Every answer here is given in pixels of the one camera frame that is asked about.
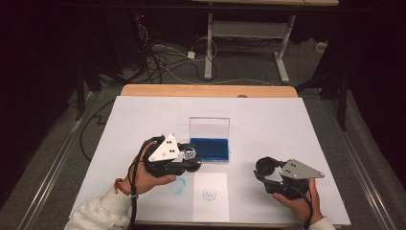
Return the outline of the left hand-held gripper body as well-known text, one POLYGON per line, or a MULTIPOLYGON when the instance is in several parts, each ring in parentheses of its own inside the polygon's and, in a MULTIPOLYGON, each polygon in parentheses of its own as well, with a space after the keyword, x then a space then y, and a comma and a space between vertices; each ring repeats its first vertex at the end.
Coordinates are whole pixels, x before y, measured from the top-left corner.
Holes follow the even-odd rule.
POLYGON ((153 137, 146 141, 149 148, 142 148, 144 155, 142 156, 143 163, 148 173, 154 177, 164 175, 181 175, 174 168, 175 159, 181 155, 181 151, 177 147, 177 141, 173 133, 168 136, 153 137))

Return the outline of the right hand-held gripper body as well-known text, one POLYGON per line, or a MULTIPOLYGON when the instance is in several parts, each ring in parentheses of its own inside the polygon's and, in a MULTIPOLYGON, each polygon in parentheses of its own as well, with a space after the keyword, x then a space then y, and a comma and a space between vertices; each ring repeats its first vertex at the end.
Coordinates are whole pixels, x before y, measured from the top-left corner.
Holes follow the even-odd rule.
POLYGON ((275 181, 274 185, 264 186, 268 194, 278 193, 290 200, 303 197, 308 191, 309 178, 323 178, 325 174, 296 160, 289 159, 279 170, 282 182, 275 181))

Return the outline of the black round stamp cap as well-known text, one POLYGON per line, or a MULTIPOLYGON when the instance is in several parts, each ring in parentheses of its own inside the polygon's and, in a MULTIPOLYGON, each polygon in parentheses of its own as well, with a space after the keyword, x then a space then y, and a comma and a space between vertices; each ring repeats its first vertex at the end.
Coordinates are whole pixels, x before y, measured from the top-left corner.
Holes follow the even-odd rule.
POLYGON ((271 175, 276 168, 276 163, 271 157, 263 157, 256 163, 256 173, 261 175, 271 175))

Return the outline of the blue ink pad clear case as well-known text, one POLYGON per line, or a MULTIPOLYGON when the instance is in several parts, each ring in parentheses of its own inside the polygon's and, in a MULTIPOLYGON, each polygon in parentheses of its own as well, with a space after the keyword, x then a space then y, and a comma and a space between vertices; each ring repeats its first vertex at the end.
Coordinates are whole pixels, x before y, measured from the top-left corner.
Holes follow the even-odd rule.
POLYGON ((228 162, 230 119, 190 117, 190 142, 204 162, 228 162))

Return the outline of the small white paper card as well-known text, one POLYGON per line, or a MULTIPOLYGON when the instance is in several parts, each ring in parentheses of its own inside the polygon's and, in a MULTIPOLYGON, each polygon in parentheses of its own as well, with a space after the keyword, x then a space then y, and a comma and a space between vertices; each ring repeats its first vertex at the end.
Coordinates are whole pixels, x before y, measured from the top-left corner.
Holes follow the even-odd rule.
POLYGON ((198 172, 193 188, 193 221, 230 221, 226 173, 198 172))

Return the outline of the person's right hand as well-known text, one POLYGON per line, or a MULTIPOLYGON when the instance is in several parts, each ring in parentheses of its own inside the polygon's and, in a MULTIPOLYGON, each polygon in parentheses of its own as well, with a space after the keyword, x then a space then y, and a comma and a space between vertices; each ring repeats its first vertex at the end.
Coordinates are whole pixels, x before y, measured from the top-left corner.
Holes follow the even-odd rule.
POLYGON ((308 180, 309 190, 305 194, 306 198, 290 200, 287 197, 274 193, 272 197, 276 199, 280 204, 289 208, 294 216, 303 223, 314 223, 323 218, 324 215, 321 212, 320 197, 316 188, 316 181, 314 178, 308 180))

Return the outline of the person's left hand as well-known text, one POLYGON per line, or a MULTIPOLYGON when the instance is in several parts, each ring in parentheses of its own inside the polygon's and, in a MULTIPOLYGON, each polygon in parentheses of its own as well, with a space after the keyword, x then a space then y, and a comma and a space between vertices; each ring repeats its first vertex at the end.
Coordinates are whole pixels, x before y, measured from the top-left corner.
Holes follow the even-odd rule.
POLYGON ((129 172, 121 182, 121 187, 127 192, 131 192, 131 186, 136 188, 136 194, 141 195, 150 191, 155 186, 166 185, 176 180, 175 175, 164 175, 154 177, 147 172, 145 164, 140 161, 138 164, 131 164, 129 172))

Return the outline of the large white table cover sheet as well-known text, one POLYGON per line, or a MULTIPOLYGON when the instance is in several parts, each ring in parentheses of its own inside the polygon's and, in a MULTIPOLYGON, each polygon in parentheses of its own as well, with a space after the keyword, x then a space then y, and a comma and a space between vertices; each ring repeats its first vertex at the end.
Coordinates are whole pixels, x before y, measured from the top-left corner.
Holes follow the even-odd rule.
POLYGON ((173 133, 180 142, 190 138, 190 117, 230 119, 230 159, 204 163, 196 173, 226 173, 229 222, 196 222, 193 217, 195 173, 184 173, 170 185, 141 195, 137 220, 167 223, 229 223, 250 227, 294 226, 290 211, 265 192, 254 176, 265 156, 297 159, 325 176, 317 186, 322 211, 338 226, 350 224, 344 203, 321 149, 305 104, 300 98, 192 98, 120 96, 113 105, 99 145, 75 203, 103 195, 128 166, 145 140, 173 133))

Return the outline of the wooden table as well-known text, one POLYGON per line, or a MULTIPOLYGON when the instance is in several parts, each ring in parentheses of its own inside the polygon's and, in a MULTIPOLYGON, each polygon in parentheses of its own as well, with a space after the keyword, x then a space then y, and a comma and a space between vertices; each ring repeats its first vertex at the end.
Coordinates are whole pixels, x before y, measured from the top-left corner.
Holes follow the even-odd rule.
POLYGON ((127 84, 122 96, 211 97, 211 98, 297 98, 291 86, 127 84))

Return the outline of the black stand leg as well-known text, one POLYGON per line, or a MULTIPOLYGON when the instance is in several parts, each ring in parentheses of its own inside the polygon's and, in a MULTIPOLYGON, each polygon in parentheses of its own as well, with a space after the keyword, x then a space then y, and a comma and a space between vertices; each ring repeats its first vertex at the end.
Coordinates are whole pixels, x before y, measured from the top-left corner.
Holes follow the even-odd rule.
POLYGON ((81 118, 85 109, 84 85, 81 64, 79 64, 77 68, 76 79, 77 79, 77 106, 78 106, 78 114, 76 120, 78 121, 81 118))
POLYGON ((347 91, 348 91, 349 77, 344 74, 341 80, 341 87, 339 90, 339 102, 337 111, 337 121, 340 128, 346 131, 346 110, 347 110, 347 91))

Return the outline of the metal floor rail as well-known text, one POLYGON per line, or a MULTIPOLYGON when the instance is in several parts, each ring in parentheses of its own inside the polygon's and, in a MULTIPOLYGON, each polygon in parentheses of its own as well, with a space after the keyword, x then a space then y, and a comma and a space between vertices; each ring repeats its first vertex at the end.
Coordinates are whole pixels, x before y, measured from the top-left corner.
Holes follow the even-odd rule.
POLYGON ((60 175, 61 170, 70 154, 73 143, 78 139, 79 130, 84 127, 85 120, 89 117, 89 112, 94 105, 99 94, 90 92, 84 101, 84 111, 81 116, 75 120, 72 128, 69 130, 66 138, 64 139, 56 158, 48 170, 46 176, 40 183, 40 186, 35 193, 31 204, 25 213, 23 219, 19 222, 16 230, 32 230, 34 224, 42 211, 52 189, 54 188, 56 181, 60 175))
POLYGON ((389 207, 385 204, 382 194, 377 185, 369 176, 366 166, 363 164, 358 151, 351 141, 348 133, 337 127, 344 151, 341 155, 346 159, 345 163, 350 167, 352 182, 355 185, 345 192, 349 192, 354 199, 344 198, 346 208, 357 208, 357 215, 370 213, 371 224, 377 230, 395 230, 395 222, 389 213, 389 207))

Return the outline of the white frame desk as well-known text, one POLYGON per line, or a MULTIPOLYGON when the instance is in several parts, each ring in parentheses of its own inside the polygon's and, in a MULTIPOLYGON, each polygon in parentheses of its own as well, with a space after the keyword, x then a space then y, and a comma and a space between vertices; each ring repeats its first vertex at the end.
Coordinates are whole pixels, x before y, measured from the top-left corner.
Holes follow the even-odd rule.
MULTIPOLYGON (((299 10, 301 7, 311 9, 326 9, 337 7, 339 0, 193 0, 203 3, 206 7, 292 7, 299 10)), ((289 83, 290 79, 286 72, 283 56, 288 40, 294 27, 296 13, 290 13, 286 22, 253 22, 243 19, 215 20, 212 12, 208 13, 207 48, 205 55, 204 79, 214 78, 214 53, 217 51, 213 37, 239 37, 239 38, 268 38, 282 41, 279 51, 273 53, 273 58, 279 71, 282 83, 289 83)))

